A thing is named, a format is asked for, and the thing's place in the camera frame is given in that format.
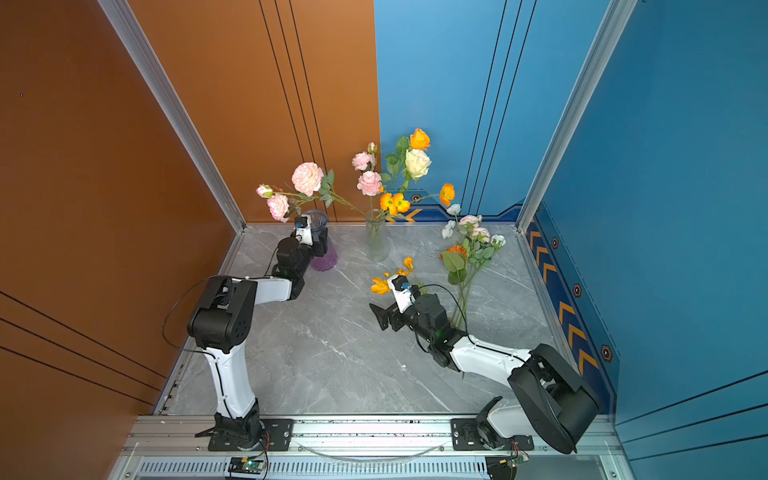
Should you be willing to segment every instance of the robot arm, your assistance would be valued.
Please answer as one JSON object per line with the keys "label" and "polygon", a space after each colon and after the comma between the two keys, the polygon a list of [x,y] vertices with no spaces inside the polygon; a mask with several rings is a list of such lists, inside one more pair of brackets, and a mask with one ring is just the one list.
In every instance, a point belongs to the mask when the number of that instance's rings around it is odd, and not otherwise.
{"label": "robot arm", "polygon": [[520,429],[532,428],[559,452],[576,451],[599,403],[556,350],[545,344],[531,350],[481,341],[451,326],[438,297],[421,294],[407,277],[392,276],[387,283],[395,302],[387,309],[370,305],[381,330],[408,326],[429,343],[426,350],[440,366],[477,373],[515,392],[519,406],[498,397],[478,415],[478,433],[486,447],[508,448],[513,435],[528,434]]}

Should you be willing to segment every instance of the black line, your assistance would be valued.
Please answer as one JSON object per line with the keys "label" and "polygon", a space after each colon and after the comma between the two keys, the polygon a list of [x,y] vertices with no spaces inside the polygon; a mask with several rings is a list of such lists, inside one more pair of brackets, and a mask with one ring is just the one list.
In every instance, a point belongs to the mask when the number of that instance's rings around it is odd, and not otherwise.
{"label": "black line", "polygon": [[757,378],[757,377],[759,377],[759,376],[761,376],[761,375],[765,375],[766,373],[768,373],[768,370],[764,370],[764,371],[762,371],[762,372],[760,372],[760,373],[755,373],[754,375],[750,375],[750,376],[748,376],[748,377],[745,377],[745,378],[743,378],[743,379],[741,379],[741,380],[737,380],[736,382],[731,382],[731,383],[728,383],[727,385],[719,386],[719,387],[717,387],[716,389],[711,389],[711,390],[708,390],[708,391],[706,391],[706,392],[704,392],[704,393],[700,393],[700,394],[698,394],[698,395],[694,395],[694,396],[692,396],[692,397],[689,397],[689,398],[687,398],[687,399],[685,399],[685,400],[680,400],[679,402],[671,403],[670,405],[667,405],[667,406],[665,406],[665,407],[661,407],[660,409],[655,409],[655,410],[652,410],[652,411],[650,411],[650,412],[648,412],[648,413],[644,413],[643,415],[638,415],[638,416],[636,416],[636,417],[633,417],[633,418],[631,418],[631,419],[629,419],[629,420],[624,420],[623,422],[619,422],[619,423],[617,423],[616,425],[623,425],[624,423],[627,423],[627,422],[632,422],[633,420],[637,420],[637,419],[641,419],[641,418],[645,417],[646,415],[650,415],[650,414],[652,414],[652,413],[660,412],[660,411],[662,411],[662,410],[665,410],[665,409],[668,409],[668,408],[670,408],[670,407],[678,406],[678,405],[680,405],[681,403],[685,403],[685,402],[688,402],[688,401],[690,401],[690,400],[693,400],[693,399],[697,399],[697,398],[699,398],[699,397],[702,397],[702,396],[705,396],[705,395],[709,395],[710,393],[715,393],[715,392],[717,392],[718,390],[727,389],[727,388],[728,388],[728,387],[730,387],[730,386],[734,386],[734,385],[736,385],[736,384],[738,384],[738,383],[741,383],[741,382],[746,382],[747,380],[755,379],[755,378]]}
{"label": "black line", "polygon": [[472,161],[474,160],[475,147],[477,146],[478,135],[480,134],[480,123],[482,123],[482,111],[485,109],[485,99],[488,97],[488,87],[491,85],[491,73],[493,73],[493,62],[496,60],[496,50],[498,49],[498,40],[502,36],[502,25],[504,24],[504,12],[507,11],[507,1],[508,0],[504,0],[504,8],[502,9],[502,19],[498,23],[498,34],[496,34],[496,45],[493,46],[493,56],[491,57],[491,67],[488,70],[488,80],[485,82],[485,94],[482,97],[482,105],[480,106],[480,116],[478,117],[478,129],[477,131],[475,131],[475,142],[472,144],[472,154],[469,155],[469,167],[467,168],[467,179],[464,182],[464,190],[462,191],[462,204],[465,203],[464,196],[467,194],[467,184],[469,183],[469,175],[472,172]]}
{"label": "black line", "polygon": [[154,374],[156,374],[156,375],[159,375],[159,376],[163,377],[164,379],[166,379],[166,378],[167,378],[167,377],[166,377],[165,375],[163,375],[162,373],[159,373],[159,372],[155,372],[153,369],[149,368],[148,366],[144,366],[144,365],[141,365],[141,364],[140,364],[139,362],[137,362],[136,360],[133,360],[133,359],[131,359],[131,358],[128,358],[127,356],[123,355],[122,353],[118,352],[117,350],[115,350],[115,349],[112,349],[112,348],[110,348],[110,347],[106,346],[105,344],[103,344],[103,343],[101,343],[101,342],[99,342],[99,341],[97,341],[97,340],[94,340],[94,339],[92,339],[90,336],[88,336],[88,335],[85,335],[84,333],[80,333],[80,332],[78,332],[77,330],[73,329],[73,328],[72,328],[72,327],[70,327],[69,325],[66,325],[66,324],[64,324],[64,323],[62,323],[62,322],[59,322],[59,321],[58,321],[58,320],[56,320],[54,317],[52,317],[52,316],[50,316],[50,315],[46,315],[45,313],[43,313],[43,312],[41,312],[40,310],[38,310],[38,309],[34,308],[33,306],[30,306],[30,305],[28,305],[28,304],[26,304],[26,303],[22,302],[22,301],[21,301],[21,300],[19,300],[18,298],[15,298],[15,297],[13,297],[13,296],[10,296],[10,295],[8,295],[7,293],[5,293],[5,292],[2,292],[2,291],[0,291],[0,295],[4,295],[4,296],[7,296],[9,299],[13,300],[14,302],[16,302],[16,303],[19,303],[19,304],[21,304],[21,305],[23,305],[23,306],[26,306],[27,308],[29,308],[29,309],[30,309],[30,310],[32,310],[33,312],[35,312],[35,313],[38,313],[38,314],[40,314],[40,315],[43,315],[45,318],[47,318],[47,319],[51,320],[53,323],[57,323],[58,325],[61,325],[61,326],[63,326],[65,329],[68,329],[68,330],[70,330],[70,331],[72,331],[72,332],[75,332],[75,333],[77,333],[79,336],[83,336],[84,338],[87,338],[87,339],[89,339],[90,341],[92,341],[93,343],[95,343],[95,344],[97,344],[97,345],[99,345],[99,346],[103,346],[105,349],[109,350],[110,352],[113,352],[113,353],[116,353],[116,354],[118,354],[119,356],[123,357],[124,359],[128,360],[129,362],[133,362],[133,363],[135,363],[136,365],[138,365],[138,366],[140,366],[140,367],[142,367],[142,368],[145,368],[145,369],[149,370],[150,372],[152,372],[152,373],[154,373]]}
{"label": "black line", "polygon": [[79,378],[80,380],[85,380],[85,381],[86,381],[86,382],[88,382],[88,383],[93,383],[94,385],[98,385],[98,386],[100,386],[100,387],[104,387],[104,388],[106,388],[107,390],[111,390],[112,392],[115,392],[115,393],[119,393],[120,395],[123,395],[123,396],[127,396],[127,397],[128,397],[128,398],[130,398],[130,399],[138,400],[139,402],[143,402],[143,403],[146,403],[146,404],[147,404],[147,405],[149,405],[149,406],[154,406],[154,404],[152,404],[152,403],[149,403],[149,402],[147,402],[146,400],[142,400],[142,399],[139,399],[139,398],[137,398],[137,397],[134,397],[134,396],[132,396],[132,395],[128,395],[127,393],[123,393],[123,392],[121,392],[120,390],[115,390],[115,389],[112,389],[112,388],[110,388],[110,387],[108,387],[108,386],[106,386],[106,385],[102,385],[102,384],[100,384],[100,383],[98,383],[98,382],[94,382],[93,380],[89,380],[89,379],[86,379],[85,377],[82,377],[82,376],[79,376],[79,375],[75,375],[75,374],[74,374],[74,373],[72,373],[72,372],[68,372],[68,371],[66,371],[66,370],[62,370],[62,369],[58,368],[57,366],[53,366],[53,365],[51,365],[50,363],[41,362],[41,361],[40,361],[40,360],[38,360],[38,359],[33,359],[33,358],[32,358],[32,357],[30,357],[30,356],[26,356],[26,355],[25,355],[25,354],[23,354],[23,353],[19,353],[19,352],[16,352],[16,351],[14,351],[14,350],[11,350],[11,349],[9,349],[9,348],[5,348],[5,347],[4,347],[4,346],[2,346],[2,345],[0,345],[0,349],[3,349],[3,350],[5,350],[6,352],[14,353],[14,354],[16,354],[16,355],[18,355],[18,356],[24,357],[24,358],[26,358],[27,360],[31,360],[32,362],[36,362],[36,363],[39,363],[39,364],[41,364],[41,365],[49,366],[49,367],[51,367],[51,368],[52,368],[52,369],[54,369],[54,370],[58,370],[59,372],[62,372],[62,373],[66,373],[67,375],[72,375],[73,377]]}
{"label": "black line", "polygon": [[[304,107],[301,105],[301,94],[299,94],[299,84],[296,83],[296,73],[293,71],[293,62],[290,60],[290,50],[288,50],[288,41],[286,40],[286,31],[283,30],[283,20],[280,18],[280,8],[277,6],[277,0],[275,0],[275,10],[277,11],[277,21],[280,23],[280,33],[283,34],[283,44],[286,46],[286,55],[288,55],[288,65],[290,66],[290,74],[293,77],[293,87],[296,89],[296,99],[299,101],[299,110],[301,111],[301,121],[304,122],[304,131],[306,132],[306,141],[310,144],[310,154],[312,155],[312,161],[315,161],[315,151],[312,149],[312,139],[310,138],[310,130],[306,126],[306,118],[304,117]],[[294,20],[293,28],[296,29],[296,22]]]}
{"label": "black line", "polygon": [[293,113],[290,111],[290,103],[288,102],[288,93],[286,92],[286,85],[283,83],[283,74],[280,73],[280,64],[277,63],[277,53],[275,53],[275,45],[272,43],[272,35],[270,35],[270,27],[266,24],[266,15],[264,14],[264,6],[261,5],[259,0],[259,8],[261,8],[261,17],[264,19],[264,28],[266,29],[266,37],[270,40],[270,47],[272,47],[272,56],[275,58],[275,68],[277,68],[277,76],[280,77],[280,84],[283,86],[283,95],[286,97],[286,106],[288,107],[288,115],[290,116],[290,123],[293,125],[293,133],[296,135],[296,143],[299,145],[299,153],[301,154],[301,161],[304,160],[304,152],[301,149],[301,142],[299,141],[299,131],[296,129],[296,122],[293,121]]}
{"label": "black line", "polygon": [[113,371],[113,372],[115,372],[115,373],[119,373],[120,375],[122,375],[122,376],[124,376],[124,377],[128,377],[129,379],[131,379],[131,380],[134,380],[135,382],[139,382],[139,383],[140,383],[140,384],[142,384],[142,385],[146,385],[146,386],[148,386],[148,387],[149,387],[149,388],[151,388],[151,389],[155,389],[155,390],[157,390],[158,392],[160,392],[160,391],[161,391],[159,388],[157,388],[157,387],[154,387],[154,386],[150,385],[149,383],[144,383],[144,382],[142,382],[142,381],[141,381],[141,380],[139,380],[139,379],[135,379],[134,377],[132,377],[132,376],[130,376],[130,375],[127,375],[127,374],[125,374],[125,373],[121,372],[120,370],[116,370],[116,369],[113,369],[113,368],[112,368],[112,367],[110,367],[110,366],[106,366],[104,363],[101,363],[101,362],[98,362],[98,361],[96,361],[96,360],[94,360],[94,359],[92,359],[92,358],[89,358],[89,357],[87,357],[87,356],[83,355],[82,353],[77,353],[77,352],[75,352],[73,349],[69,349],[69,348],[67,348],[67,347],[65,347],[65,346],[63,346],[63,345],[61,345],[61,344],[59,344],[59,343],[56,343],[56,342],[54,342],[53,340],[50,340],[50,339],[47,339],[47,338],[45,338],[45,337],[44,337],[44,336],[42,336],[42,335],[38,335],[37,333],[35,333],[35,332],[32,332],[31,330],[27,330],[27,329],[26,329],[26,328],[24,328],[23,326],[19,326],[19,325],[16,325],[15,323],[13,323],[13,322],[11,322],[11,321],[8,321],[8,320],[6,320],[6,319],[4,319],[4,318],[2,318],[2,317],[0,317],[0,321],[2,321],[2,322],[6,322],[8,325],[12,325],[12,326],[15,326],[16,328],[18,328],[18,329],[20,329],[20,330],[23,330],[23,331],[25,331],[26,333],[29,333],[30,335],[34,335],[34,336],[38,337],[39,339],[45,340],[45,341],[46,341],[46,342],[48,342],[48,343],[53,343],[54,345],[56,345],[56,346],[57,346],[57,347],[59,347],[59,348],[62,348],[62,349],[64,349],[64,350],[67,350],[67,351],[68,351],[68,352],[70,352],[70,353],[74,353],[75,355],[77,355],[77,356],[80,356],[80,357],[82,357],[82,358],[84,358],[84,359],[86,359],[86,360],[89,360],[89,361],[93,362],[93,363],[96,363],[97,365],[101,365],[101,366],[103,366],[105,369],[111,370],[111,371]]}
{"label": "black line", "polygon": [[[296,16],[293,14],[293,3],[288,0],[290,6],[290,16],[293,20],[293,31],[296,32],[296,43],[299,45],[299,56],[301,57],[301,67],[304,69],[304,80],[306,80],[306,92],[310,94],[310,108],[312,109],[312,117],[315,120],[315,131],[317,132],[317,143],[320,145],[320,157],[323,159],[323,166],[328,171],[328,165],[326,165],[326,155],[323,152],[323,138],[320,137],[320,127],[317,124],[317,114],[315,113],[315,103],[312,101],[312,89],[310,88],[310,78],[306,73],[306,64],[304,63],[304,52],[301,50],[301,40],[299,40],[299,27],[296,26]],[[333,214],[336,215],[336,203],[331,204],[333,207]]]}
{"label": "black line", "polygon": [[[512,50],[512,42],[515,40],[515,33],[518,30],[518,20],[520,19],[520,11],[523,8],[523,1],[520,1],[520,6],[518,7],[518,15],[515,17],[515,26],[512,28],[512,37],[509,39],[509,47],[507,48],[507,56],[504,59],[504,68],[502,69],[502,79],[498,82],[498,90],[496,91],[496,100],[493,102],[493,110],[491,111],[491,121],[488,123],[488,133],[485,134],[485,143],[482,147],[482,154],[480,155],[480,165],[478,165],[478,175],[475,177],[475,186],[472,188],[472,200],[469,202],[469,208],[472,208],[472,204],[475,202],[475,192],[478,188],[478,180],[480,178],[480,170],[482,170],[482,159],[485,156],[485,149],[488,146],[488,138],[491,136],[491,129],[493,128],[493,118],[496,115],[496,105],[498,104],[498,96],[502,92],[502,84],[504,84],[504,73],[507,71],[507,63],[509,62],[509,52]],[[498,141],[498,136],[502,133],[502,128],[499,126],[498,128],[498,134],[496,134],[496,141]]]}
{"label": "black line", "polygon": [[692,427],[694,425],[699,425],[701,423],[711,422],[712,420],[724,419],[724,418],[730,417],[732,415],[738,415],[739,413],[750,412],[752,410],[761,409],[761,408],[767,407],[767,406],[768,406],[768,403],[764,403],[762,405],[757,405],[757,406],[754,406],[754,407],[749,407],[748,409],[741,409],[741,410],[737,410],[737,411],[731,412],[731,413],[724,413],[722,415],[718,415],[716,417],[712,417],[711,419],[699,420],[698,422],[689,423],[688,425],[682,425],[682,426],[679,426],[679,427],[675,427],[673,429],[667,429],[667,430],[664,430],[662,432],[656,432],[656,433],[651,433],[649,435],[643,435],[641,437],[637,437],[636,439],[627,440],[627,441],[622,442],[622,443],[629,443],[629,442],[634,442],[635,440],[647,439],[648,437],[653,437],[653,436],[656,436],[656,435],[661,435],[662,433],[668,433],[668,432],[673,432],[675,430],[685,429],[687,427]]}
{"label": "black line", "polygon": [[627,460],[629,460],[630,462],[634,462],[635,460],[645,460],[646,458],[662,457],[664,455],[672,455],[673,453],[682,453],[682,452],[690,452],[692,450],[708,449],[709,447],[719,447],[721,445],[729,445],[731,443],[739,443],[739,442],[747,442],[749,440],[764,439],[766,437],[768,437],[768,433],[763,433],[762,435],[755,435],[754,437],[746,437],[743,439],[728,440],[727,442],[710,443],[709,445],[702,445],[701,447],[691,447],[689,449],[675,450],[674,452],[657,453],[656,455],[646,455],[644,457],[628,458]]}
{"label": "black line", "polygon": [[518,77],[518,69],[520,68],[520,60],[523,58],[523,51],[525,50],[525,41],[528,40],[528,32],[531,30],[531,23],[533,23],[533,14],[536,12],[536,4],[538,0],[533,2],[533,10],[531,10],[531,17],[528,20],[528,28],[525,29],[525,37],[523,37],[523,46],[520,48],[520,55],[518,56],[518,65],[515,67],[515,74],[512,76],[512,86],[509,88],[509,96],[507,96],[507,104],[504,106],[504,113],[502,114],[502,124],[498,126],[498,135],[496,135],[496,142],[493,144],[493,152],[491,153],[491,160],[488,162],[488,169],[485,171],[485,182],[482,185],[482,192],[480,192],[480,200],[478,201],[478,211],[480,211],[480,204],[482,204],[482,196],[485,194],[485,185],[488,184],[488,174],[491,173],[491,166],[493,165],[493,157],[496,155],[496,146],[498,145],[498,138],[502,135],[502,128],[504,127],[504,118],[507,116],[507,107],[509,107],[509,99],[512,98],[512,88],[515,87],[515,79]]}

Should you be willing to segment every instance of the gray marble surface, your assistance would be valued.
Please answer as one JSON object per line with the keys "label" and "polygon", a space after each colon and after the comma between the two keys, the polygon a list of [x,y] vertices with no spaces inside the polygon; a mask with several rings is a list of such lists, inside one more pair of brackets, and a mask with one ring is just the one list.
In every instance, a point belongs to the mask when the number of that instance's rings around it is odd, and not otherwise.
{"label": "gray marble surface", "polygon": [[[512,238],[512,225],[490,223],[491,233]],[[260,276],[288,225],[248,226],[230,274]],[[422,284],[448,284],[440,251],[442,225],[388,225],[389,259],[366,258],[365,227],[331,226],[339,254],[326,272],[309,269],[306,286],[291,302],[256,306],[245,344],[251,386],[265,414],[477,412],[494,396],[512,397],[508,386],[475,374],[440,368],[416,344],[412,332],[379,328],[369,303],[388,306],[389,294],[371,293],[371,279],[394,273],[405,257],[415,259]],[[442,289],[442,305],[455,304]],[[468,307],[469,331],[480,339],[513,348],[553,344],[531,277],[515,241],[475,277]],[[216,396],[208,365],[193,356],[168,412],[210,415]]]}

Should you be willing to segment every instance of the orange chevron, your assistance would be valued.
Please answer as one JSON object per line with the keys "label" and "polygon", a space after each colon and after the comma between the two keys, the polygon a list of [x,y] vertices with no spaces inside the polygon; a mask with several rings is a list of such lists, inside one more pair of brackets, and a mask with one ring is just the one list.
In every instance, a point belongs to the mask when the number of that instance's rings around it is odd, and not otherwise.
{"label": "orange chevron", "polygon": [[592,364],[592,366],[596,369],[600,369],[598,366],[598,363],[589,356],[588,353],[586,353],[584,350],[578,351],[578,371],[581,372],[582,375],[584,375],[584,361],[587,360],[589,363]]}
{"label": "orange chevron", "polygon": [[544,247],[536,247],[536,265],[541,265],[541,254],[546,253],[549,254],[549,250],[545,249]]}
{"label": "orange chevron", "polygon": [[[416,220],[413,220],[413,217],[414,217],[414,215],[416,215],[418,212],[420,212],[422,210],[423,209],[419,208],[417,210],[414,210],[410,214],[406,215],[406,221],[411,222],[411,223],[416,223]],[[391,218],[391,217],[387,217],[387,221],[390,222],[390,223],[395,223],[397,220],[395,220],[394,218]]]}
{"label": "orange chevron", "polygon": [[587,339],[586,335],[584,335],[584,332],[582,332],[581,330],[579,330],[573,325],[569,325],[568,326],[568,345],[570,345],[571,348],[574,348],[574,333],[576,335],[579,335],[581,338],[585,340]]}
{"label": "orange chevron", "polygon": [[553,272],[557,272],[558,270],[554,268],[554,265],[550,265],[547,262],[544,262],[544,283],[547,283],[547,270],[552,270]]}
{"label": "orange chevron", "polygon": [[565,303],[560,302],[560,324],[563,324],[563,311],[565,312],[571,312],[574,315],[576,315],[576,312],[574,312],[573,308],[571,308],[570,305],[566,305]]}
{"label": "orange chevron", "polygon": [[531,252],[533,251],[533,237],[541,238],[541,234],[539,232],[531,232]]}

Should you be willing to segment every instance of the pink rose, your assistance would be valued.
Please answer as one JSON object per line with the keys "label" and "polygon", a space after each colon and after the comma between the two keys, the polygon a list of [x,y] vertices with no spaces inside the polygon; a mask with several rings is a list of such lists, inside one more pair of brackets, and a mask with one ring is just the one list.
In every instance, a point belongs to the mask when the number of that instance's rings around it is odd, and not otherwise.
{"label": "pink rose", "polygon": [[311,197],[320,189],[320,181],[325,177],[323,169],[313,162],[301,164],[293,171],[290,180],[297,191]]}
{"label": "pink rose", "polygon": [[361,152],[352,158],[352,165],[355,170],[365,170],[368,168],[368,164],[376,165],[376,157],[367,152]]}
{"label": "pink rose", "polygon": [[357,180],[357,190],[361,190],[363,195],[374,197],[379,194],[379,188],[382,186],[382,176],[376,172],[364,172]]}
{"label": "pink rose", "polygon": [[270,208],[272,218],[281,222],[287,222],[286,212],[288,211],[288,197],[283,194],[274,194],[266,205]]}

